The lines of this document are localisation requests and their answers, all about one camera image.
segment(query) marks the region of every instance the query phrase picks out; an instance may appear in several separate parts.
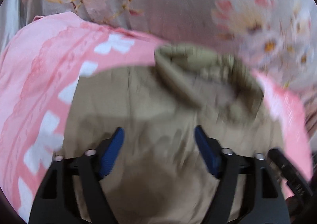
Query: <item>pink flower print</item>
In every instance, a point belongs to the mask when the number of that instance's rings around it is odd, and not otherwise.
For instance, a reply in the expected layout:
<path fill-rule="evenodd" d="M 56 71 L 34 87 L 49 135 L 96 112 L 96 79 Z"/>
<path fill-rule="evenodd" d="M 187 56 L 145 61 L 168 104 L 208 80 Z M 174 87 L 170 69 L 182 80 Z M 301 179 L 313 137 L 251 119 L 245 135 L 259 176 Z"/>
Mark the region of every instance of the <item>pink flower print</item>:
<path fill-rule="evenodd" d="M 211 11 L 218 28 L 244 36 L 268 29 L 274 0 L 217 0 Z"/>
<path fill-rule="evenodd" d="M 296 43 L 310 42 L 311 17 L 308 10 L 301 10 L 292 17 L 292 40 Z"/>

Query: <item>bed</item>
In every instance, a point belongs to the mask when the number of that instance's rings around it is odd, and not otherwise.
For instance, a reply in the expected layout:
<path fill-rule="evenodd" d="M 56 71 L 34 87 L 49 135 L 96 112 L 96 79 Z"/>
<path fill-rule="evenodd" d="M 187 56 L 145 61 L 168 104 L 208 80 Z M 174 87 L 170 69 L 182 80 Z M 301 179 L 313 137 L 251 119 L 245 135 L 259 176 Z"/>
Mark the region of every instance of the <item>bed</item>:
<path fill-rule="evenodd" d="M 85 64 L 87 59 L 81 54 L 85 49 L 69 47 L 61 50 L 60 47 L 69 45 L 67 38 L 80 41 L 87 35 L 89 41 L 86 44 L 80 42 L 80 46 L 95 46 L 98 35 L 106 35 L 106 39 L 115 44 L 114 50 L 109 49 L 103 55 L 107 62 L 111 62 L 103 68 L 152 64 L 154 48 L 165 40 L 190 41 L 216 48 L 219 53 L 237 54 L 255 69 L 254 75 L 265 90 L 267 107 L 272 117 L 281 123 L 286 153 L 309 179 L 312 158 L 304 128 L 305 112 L 298 97 L 285 88 L 304 98 L 305 91 L 313 87 L 315 59 L 311 48 L 315 46 L 315 40 L 311 36 L 317 6 L 314 0 L 300 0 L 301 4 L 296 0 L 288 1 L 246 0 L 252 21 L 240 22 L 234 17 L 241 9 L 239 0 L 4 0 L 0 7 L 4 23 L 0 28 L 0 85 L 4 91 L 0 100 L 3 109 L 0 187 L 10 204 L 27 222 L 32 200 L 53 151 L 61 146 L 78 76 L 96 70 L 91 59 Z M 302 32 L 296 33 L 294 30 L 298 25 Z M 38 43 L 32 39 L 32 33 L 36 31 L 40 33 Z M 128 43 L 120 43 L 126 37 L 133 37 L 142 49 L 130 51 Z M 264 51 L 254 40 L 261 41 Z M 296 49 L 298 55 L 289 58 L 289 53 Z M 72 64 L 64 64 L 63 59 L 70 56 Z M 291 70 L 272 63 L 277 59 L 283 61 L 283 57 L 292 66 Z M 43 62 L 51 63 L 44 72 Z M 50 76 L 60 77 L 56 86 L 47 85 L 50 78 L 45 73 L 48 71 L 51 71 Z M 59 94 L 65 89 L 68 95 L 62 96 L 63 100 Z M 54 108 L 60 108 L 58 117 L 52 113 Z"/>

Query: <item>pink blanket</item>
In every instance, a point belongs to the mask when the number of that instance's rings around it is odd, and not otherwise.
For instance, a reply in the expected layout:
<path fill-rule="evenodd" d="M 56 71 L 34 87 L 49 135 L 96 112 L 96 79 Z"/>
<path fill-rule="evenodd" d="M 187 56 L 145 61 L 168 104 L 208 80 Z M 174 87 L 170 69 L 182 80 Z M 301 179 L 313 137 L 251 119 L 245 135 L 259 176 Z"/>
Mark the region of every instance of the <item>pink blanket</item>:
<path fill-rule="evenodd" d="M 0 187 L 28 222 L 34 195 L 63 142 L 80 75 L 120 65 L 153 65 L 164 41 L 85 22 L 71 12 L 37 17 L 0 55 Z M 304 110 L 291 92 L 254 73 L 272 116 L 282 124 L 286 154 L 312 175 Z"/>

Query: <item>floral fabric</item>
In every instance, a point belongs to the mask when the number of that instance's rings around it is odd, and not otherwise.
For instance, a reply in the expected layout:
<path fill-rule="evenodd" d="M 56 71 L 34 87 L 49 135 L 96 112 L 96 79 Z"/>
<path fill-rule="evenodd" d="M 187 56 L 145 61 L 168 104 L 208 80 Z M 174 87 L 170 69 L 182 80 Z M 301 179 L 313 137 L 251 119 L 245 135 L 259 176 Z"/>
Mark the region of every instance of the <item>floral fabric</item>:
<path fill-rule="evenodd" d="M 235 53 L 249 66 L 296 91 L 307 112 L 317 107 L 314 0 L 22 0 L 38 15 L 73 11 L 99 24 Z M 307 91 L 313 90 L 307 99 Z"/>

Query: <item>beige fabric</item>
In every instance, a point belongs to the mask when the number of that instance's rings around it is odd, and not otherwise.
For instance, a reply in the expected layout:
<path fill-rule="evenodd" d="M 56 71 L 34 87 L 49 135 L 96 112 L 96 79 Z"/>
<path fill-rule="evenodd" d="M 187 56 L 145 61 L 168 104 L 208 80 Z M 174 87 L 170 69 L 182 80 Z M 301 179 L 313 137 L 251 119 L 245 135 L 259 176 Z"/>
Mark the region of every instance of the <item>beige fabric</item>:
<path fill-rule="evenodd" d="M 62 150 L 67 158 L 80 156 L 122 126 L 123 147 L 100 182 L 119 223 L 199 223 L 218 181 L 206 170 L 194 127 L 202 125 L 223 147 L 252 156 L 283 146 L 280 126 L 261 104 L 260 87 L 234 57 L 183 44 L 160 48 L 155 58 L 156 67 L 80 77 Z M 81 214 L 89 219 L 79 190 Z M 242 192 L 239 178 L 231 218 Z"/>

